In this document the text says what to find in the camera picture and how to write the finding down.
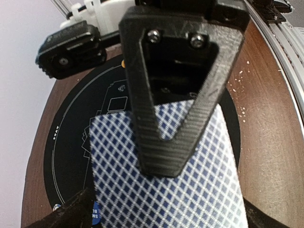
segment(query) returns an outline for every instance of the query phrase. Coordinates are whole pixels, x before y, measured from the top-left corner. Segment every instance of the black mount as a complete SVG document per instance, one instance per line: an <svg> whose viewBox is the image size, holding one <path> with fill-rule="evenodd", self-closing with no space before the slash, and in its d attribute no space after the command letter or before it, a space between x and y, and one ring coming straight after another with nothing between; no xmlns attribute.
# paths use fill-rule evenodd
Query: black mount
<svg viewBox="0 0 304 228"><path fill-rule="evenodd" d="M195 12L188 0L174 2L152 1L148 7L138 2L144 6L129 8L119 25L139 164L145 175L181 173L223 93L249 22L243 1L193 1ZM162 96L168 91L197 95L169 141L160 137L154 111L162 88Z"/></svg>
<svg viewBox="0 0 304 228"><path fill-rule="evenodd" d="M285 22L281 13L291 12L291 6L275 2L274 0L249 0L248 1L266 24Z"/></svg>
<svg viewBox="0 0 304 228"><path fill-rule="evenodd" d="M81 21L47 37L36 64L50 78L64 79L106 61L98 28Z"/></svg>

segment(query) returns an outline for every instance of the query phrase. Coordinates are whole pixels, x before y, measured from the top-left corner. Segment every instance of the white wall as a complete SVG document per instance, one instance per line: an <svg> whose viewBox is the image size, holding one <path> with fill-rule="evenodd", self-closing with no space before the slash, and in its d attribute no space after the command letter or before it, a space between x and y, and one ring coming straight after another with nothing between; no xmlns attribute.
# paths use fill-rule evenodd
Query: white wall
<svg viewBox="0 0 304 228"><path fill-rule="evenodd" d="M0 227L20 227L31 147L54 84L35 65L64 17L50 0L0 0Z"/></svg>

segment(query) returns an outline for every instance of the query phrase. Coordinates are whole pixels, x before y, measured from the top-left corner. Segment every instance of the screw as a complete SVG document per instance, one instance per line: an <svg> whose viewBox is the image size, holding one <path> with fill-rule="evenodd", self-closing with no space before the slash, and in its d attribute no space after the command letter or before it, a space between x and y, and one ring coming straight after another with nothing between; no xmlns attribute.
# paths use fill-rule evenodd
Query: screw
<svg viewBox="0 0 304 228"><path fill-rule="evenodd" d="M205 43L205 38L201 34L194 34L190 39L190 44L193 48L202 48Z"/></svg>
<svg viewBox="0 0 304 228"><path fill-rule="evenodd" d="M192 97L192 98L195 98L195 97L197 97L197 93L190 92L190 93L189 93L189 96Z"/></svg>
<svg viewBox="0 0 304 228"><path fill-rule="evenodd" d="M169 94L170 90L168 88L161 88L161 91L165 94Z"/></svg>
<svg viewBox="0 0 304 228"><path fill-rule="evenodd" d="M66 59L66 58L61 58L61 59L59 59L59 63L61 64L61 65L67 65L68 64L68 60Z"/></svg>
<svg viewBox="0 0 304 228"><path fill-rule="evenodd" d="M161 34L158 30L151 30L147 35L149 42L153 44L157 44L161 41Z"/></svg>
<svg viewBox="0 0 304 228"><path fill-rule="evenodd" d="M140 3L144 6L151 6L153 4L153 0L141 0Z"/></svg>
<svg viewBox="0 0 304 228"><path fill-rule="evenodd" d="M237 19L238 17L238 12L236 10L226 10L225 12L223 12L224 17L225 17L225 21L233 21L235 19Z"/></svg>
<svg viewBox="0 0 304 228"><path fill-rule="evenodd" d="M52 40L52 38L53 38L53 36L49 36L49 37L47 38L47 42L50 42L50 41Z"/></svg>

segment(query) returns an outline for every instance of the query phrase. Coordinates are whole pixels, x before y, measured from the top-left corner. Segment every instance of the small bolt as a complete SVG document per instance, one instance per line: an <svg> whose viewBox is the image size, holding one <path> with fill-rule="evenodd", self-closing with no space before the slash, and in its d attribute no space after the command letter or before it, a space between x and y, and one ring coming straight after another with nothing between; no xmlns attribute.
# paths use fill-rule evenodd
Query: small bolt
<svg viewBox="0 0 304 228"><path fill-rule="evenodd" d="M205 43L205 38L201 34L194 34L190 39L190 44L193 48L202 48Z"/></svg>
<svg viewBox="0 0 304 228"><path fill-rule="evenodd" d="M59 63L61 64L61 65L67 65L68 64L68 60L66 59L66 58L61 58L61 59L59 59Z"/></svg>
<svg viewBox="0 0 304 228"><path fill-rule="evenodd" d="M192 97L192 98L195 98L195 97L197 97L197 93L190 92L189 96Z"/></svg>
<svg viewBox="0 0 304 228"><path fill-rule="evenodd" d="M144 6L151 6L153 4L153 0L141 0L140 3Z"/></svg>
<svg viewBox="0 0 304 228"><path fill-rule="evenodd" d="M170 90L168 88L161 88L161 91L165 94L169 94Z"/></svg>
<svg viewBox="0 0 304 228"><path fill-rule="evenodd" d="M148 41L157 44L161 41L161 34L158 30L151 30L148 32Z"/></svg>

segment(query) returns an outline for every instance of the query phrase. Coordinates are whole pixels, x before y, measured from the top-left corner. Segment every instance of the black triangular bracket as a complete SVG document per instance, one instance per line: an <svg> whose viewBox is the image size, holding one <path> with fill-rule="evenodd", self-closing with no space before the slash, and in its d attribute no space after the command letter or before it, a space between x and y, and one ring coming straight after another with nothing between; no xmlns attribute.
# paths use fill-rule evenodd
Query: black triangular bracket
<svg viewBox="0 0 304 228"><path fill-rule="evenodd" d="M177 177L193 155L219 102L244 34L240 29L212 24L201 16L164 13L147 7L130 8L120 22L119 30L141 172ZM154 68L159 67L159 72L154 73L158 77L166 77L166 74L162 75L166 64L173 71L171 63L174 63L178 69L180 65L186 65L188 81L201 79L192 108L169 141L160 137L155 116L153 93L158 87L152 85L149 75L151 62ZM201 75L194 77L193 72L199 74L199 70L202 70Z"/></svg>

